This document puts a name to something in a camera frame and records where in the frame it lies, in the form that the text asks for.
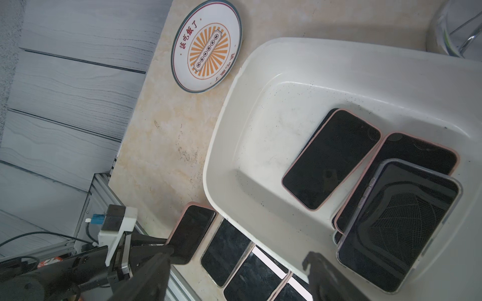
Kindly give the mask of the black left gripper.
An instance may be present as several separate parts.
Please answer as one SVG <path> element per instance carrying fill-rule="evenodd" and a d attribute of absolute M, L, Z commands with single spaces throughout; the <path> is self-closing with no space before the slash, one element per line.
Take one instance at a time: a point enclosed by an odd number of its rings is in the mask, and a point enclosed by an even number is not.
<path fill-rule="evenodd" d="M 114 252 L 107 273 L 112 290 L 118 290 L 158 253 L 171 255 L 174 248 L 165 238 L 155 238 L 136 232 L 125 232 Z"/>

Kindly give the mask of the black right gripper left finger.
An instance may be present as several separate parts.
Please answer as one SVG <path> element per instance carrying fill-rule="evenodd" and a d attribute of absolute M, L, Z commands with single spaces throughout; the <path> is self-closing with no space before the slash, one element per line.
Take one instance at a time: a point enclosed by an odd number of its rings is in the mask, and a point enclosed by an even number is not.
<path fill-rule="evenodd" d="M 133 278 L 115 291 L 112 300 L 163 301 L 168 288 L 171 261 L 169 253 L 158 253 Z"/>

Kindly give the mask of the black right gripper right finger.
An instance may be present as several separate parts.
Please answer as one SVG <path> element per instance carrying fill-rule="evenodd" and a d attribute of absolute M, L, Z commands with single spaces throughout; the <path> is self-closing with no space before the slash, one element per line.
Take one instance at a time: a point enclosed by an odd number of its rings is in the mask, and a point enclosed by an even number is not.
<path fill-rule="evenodd" d="M 321 253 L 309 252 L 302 263 L 303 270 L 310 268 L 309 292 L 313 300 L 369 301 L 369 298 L 352 284 Z"/>

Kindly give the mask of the black phone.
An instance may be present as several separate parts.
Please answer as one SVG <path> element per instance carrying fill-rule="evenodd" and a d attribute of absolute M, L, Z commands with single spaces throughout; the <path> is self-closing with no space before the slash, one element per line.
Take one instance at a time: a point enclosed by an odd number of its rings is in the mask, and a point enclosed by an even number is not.
<path fill-rule="evenodd" d="M 259 247 L 254 247 L 224 288 L 226 300 L 269 300 L 289 271 Z"/>
<path fill-rule="evenodd" d="M 295 274 L 287 281 L 275 301 L 312 301 L 309 285 Z"/>

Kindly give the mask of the phone with purple clear case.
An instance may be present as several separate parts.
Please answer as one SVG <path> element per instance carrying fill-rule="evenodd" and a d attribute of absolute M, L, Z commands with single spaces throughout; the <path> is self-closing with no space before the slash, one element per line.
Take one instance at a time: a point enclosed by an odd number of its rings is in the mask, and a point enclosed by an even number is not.
<path fill-rule="evenodd" d="M 341 265 L 379 290 L 400 291 L 463 194 L 456 179 L 383 161 L 338 244 Z"/>

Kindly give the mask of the white plastic storage box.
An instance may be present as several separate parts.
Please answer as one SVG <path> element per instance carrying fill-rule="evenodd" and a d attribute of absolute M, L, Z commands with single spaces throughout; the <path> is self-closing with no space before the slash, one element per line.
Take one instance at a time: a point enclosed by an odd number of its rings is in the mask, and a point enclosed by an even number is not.
<path fill-rule="evenodd" d="M 341 266 L 333 215 L 365 169 L 316 211 L 282 177 L 331 109 L 383 135 L 403 132 L 454 150 L 463 194 L 406 278 L 387 294 Z M 254 243 L 306 278 L 321 253 L 371 300 L 481 299 L 481 63 L 348 41 L 278 38 L 252 52 L 227 94 L 208 148 L 203 185 L 211 205 Z"/>

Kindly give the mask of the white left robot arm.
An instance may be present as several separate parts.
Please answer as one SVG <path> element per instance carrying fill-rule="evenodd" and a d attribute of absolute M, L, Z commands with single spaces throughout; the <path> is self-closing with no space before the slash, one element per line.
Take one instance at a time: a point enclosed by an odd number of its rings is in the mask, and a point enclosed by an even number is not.
<path fill-rule="evenodd" d="M 173 247 L 139 233 L 124 234 L 113 249 L 99 247 L 1 282 L 1 300 L 78 300 L 109 285 L 111 300 L 164 300 Z"/>

